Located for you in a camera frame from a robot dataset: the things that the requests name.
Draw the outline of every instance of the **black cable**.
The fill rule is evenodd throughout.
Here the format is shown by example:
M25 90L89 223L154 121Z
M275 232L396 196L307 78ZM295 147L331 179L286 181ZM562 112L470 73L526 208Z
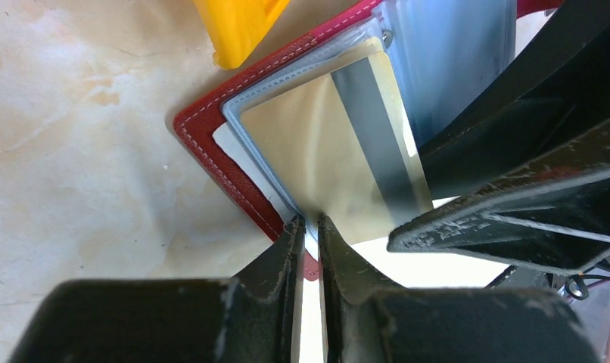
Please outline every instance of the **black cable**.
M564 285L565 292L568 293L568 295L570 295L570 297L572 297L573 299L585 300L590 295L590 292L588 291L588 286L586 286L586 283L584 282L584 280L610 281L610 276L603 276L603 275L571 276ZM577 285L577 288L579 289L581 296L578 296L577 294L572 293L572 291L570 290L570 286L572 285L572 283L575 283Z

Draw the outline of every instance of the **marble surface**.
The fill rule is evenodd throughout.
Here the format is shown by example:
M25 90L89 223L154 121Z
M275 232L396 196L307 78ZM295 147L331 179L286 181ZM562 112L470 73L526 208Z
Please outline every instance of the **marble surface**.
M292 0L246 62L354 0ZM70 278L229 276L269 246L170 131L233 72L191 0L0 0L0 361Z

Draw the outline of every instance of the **yellow object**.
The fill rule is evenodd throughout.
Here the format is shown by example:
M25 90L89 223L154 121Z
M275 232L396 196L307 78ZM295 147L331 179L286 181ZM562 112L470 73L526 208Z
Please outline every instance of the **yellow object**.
M216 53L226 70L240 67L269 32L289 0L194 0Z

